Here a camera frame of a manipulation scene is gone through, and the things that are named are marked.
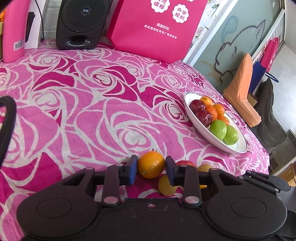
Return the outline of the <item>green apple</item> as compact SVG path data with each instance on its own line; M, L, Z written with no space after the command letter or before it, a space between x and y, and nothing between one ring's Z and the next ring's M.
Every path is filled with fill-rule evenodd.
M237 143L238 139L239 139L239 135L236 129L234 129L234 127L227 125L227 131L226 131L226 135L223 139L224 143L231 146Z
M222 141L226 135L227 127L224 121L214 120L212 121L209 130L215 137L217 137L217 139Z

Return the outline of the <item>yellow orange fruit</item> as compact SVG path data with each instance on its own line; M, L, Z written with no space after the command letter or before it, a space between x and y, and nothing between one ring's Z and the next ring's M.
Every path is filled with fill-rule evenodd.
M156 178L160 175L166 166L162 154L156 151L149 151L143 154L137 162L139 174L147 179Z

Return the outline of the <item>wrinkled dark orange tangerine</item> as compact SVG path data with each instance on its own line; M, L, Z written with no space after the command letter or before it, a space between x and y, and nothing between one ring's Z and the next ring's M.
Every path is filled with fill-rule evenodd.
M213 105L207 104L206 105L206 111L210 112L210 114L212 116L212 121L217 119L218 113L217 113L217 111L216 111L216 109L214 108Z

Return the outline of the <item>red-yellow plum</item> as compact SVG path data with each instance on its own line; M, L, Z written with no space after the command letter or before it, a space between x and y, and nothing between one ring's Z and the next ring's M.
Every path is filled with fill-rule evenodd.
M191 162L191 161L184 161L184 160L182 160L182 161L178 161L177 163L176 163L178 166L181 166L181 165L187 165L187 166L193 166L193 167L197 167L193 162Z

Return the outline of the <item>white round plate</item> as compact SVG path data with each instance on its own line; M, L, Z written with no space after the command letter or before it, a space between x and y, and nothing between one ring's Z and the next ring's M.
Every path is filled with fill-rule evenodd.
M221 104L210 97L187 92L183 98L185 111L196 130L211 144L230 154L244 154L247 141Z

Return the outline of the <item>dark grey covered chair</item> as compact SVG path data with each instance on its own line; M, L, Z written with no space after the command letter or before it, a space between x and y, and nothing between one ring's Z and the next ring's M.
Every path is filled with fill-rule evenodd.
M258 89L258 103L255 110L261 116L261 122L255 127L255 135L269 150L285 141L287 134L273 115L273 83L270 78L262 82Z

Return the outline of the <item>small orange tangerine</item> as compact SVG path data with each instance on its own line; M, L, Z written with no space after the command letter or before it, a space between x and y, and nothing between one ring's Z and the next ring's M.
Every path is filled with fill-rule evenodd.
M221 120L221 121L224 121L224 123L225 123L226 125L230 125L229 119L228 119L227 117L223 116L223 115L219 115L219 116L217 117L217 119L218 119L218 120Z

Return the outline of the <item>orange tangerine back right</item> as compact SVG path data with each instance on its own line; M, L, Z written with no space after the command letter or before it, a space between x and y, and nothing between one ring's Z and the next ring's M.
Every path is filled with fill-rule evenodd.
M218 116L224 116L225 108L221 104L214 104L213 107L215 108Z

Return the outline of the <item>pink rose tablecloth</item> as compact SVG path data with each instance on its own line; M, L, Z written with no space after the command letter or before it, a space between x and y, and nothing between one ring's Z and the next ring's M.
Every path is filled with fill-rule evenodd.
M188 119L183 95L222 104L247 141L233 156L207 142ZM166 64L101 43L60 51L43 42L13 63L1 63L1 95L17 117L1 167L1 239L20 240L16 209L26 197L71 174L157 151L175 161L210 164L235 176L267 173L269 156L210 82L191 66Z

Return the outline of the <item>orange covered chair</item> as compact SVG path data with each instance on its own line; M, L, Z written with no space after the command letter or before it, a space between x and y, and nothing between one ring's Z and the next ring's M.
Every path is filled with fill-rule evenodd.
M246 53L231 83L223 90L223 96L252 128L260 124L261 116L249 103L247 96L253 72L252 58Z

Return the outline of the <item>yellow-orange round orange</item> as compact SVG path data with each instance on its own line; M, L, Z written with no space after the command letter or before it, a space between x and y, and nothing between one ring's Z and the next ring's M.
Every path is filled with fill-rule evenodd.
M207 106L207 105L213 106L213 104L214 104L212 99L210 99L210 97L207 97L207 96L201 97L200 100L205 104L205 106Z

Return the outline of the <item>blue shopping bag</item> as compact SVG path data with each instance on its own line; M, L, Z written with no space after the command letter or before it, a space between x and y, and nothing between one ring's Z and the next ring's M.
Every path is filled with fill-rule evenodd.
M251 78L250 87L248 91L250 94L253 94L254 90L256 89L257 85L259 84L260 80L264 75L267 78L270 78L271 80L279 83L279 80L276 77L274 77L272 74L267 72L266 68L264 68L260 64L260 62L256 61L253 65L252 78Z

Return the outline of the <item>pink hanging bag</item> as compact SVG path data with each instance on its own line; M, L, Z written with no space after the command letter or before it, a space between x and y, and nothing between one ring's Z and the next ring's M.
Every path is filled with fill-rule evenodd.
M260 61L260 64L262 65L263 68L266 69L267 72L269 72L271 69L274 57L278 50L279 43L280 43L279 38L275 37L273 40L270 40L267 44L264 55Z

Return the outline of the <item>magenta tote bag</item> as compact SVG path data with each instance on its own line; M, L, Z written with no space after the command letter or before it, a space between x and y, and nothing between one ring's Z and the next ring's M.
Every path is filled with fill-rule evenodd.
M120 51L167 64L183 59L207 1L119 1L107 38Z

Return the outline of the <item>pink thermos bottle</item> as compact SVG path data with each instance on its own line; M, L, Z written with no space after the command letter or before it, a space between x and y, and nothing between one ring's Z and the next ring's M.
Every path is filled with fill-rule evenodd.
M6 8L3 27L3 62L11 63L25 54L29 0L12 1Z

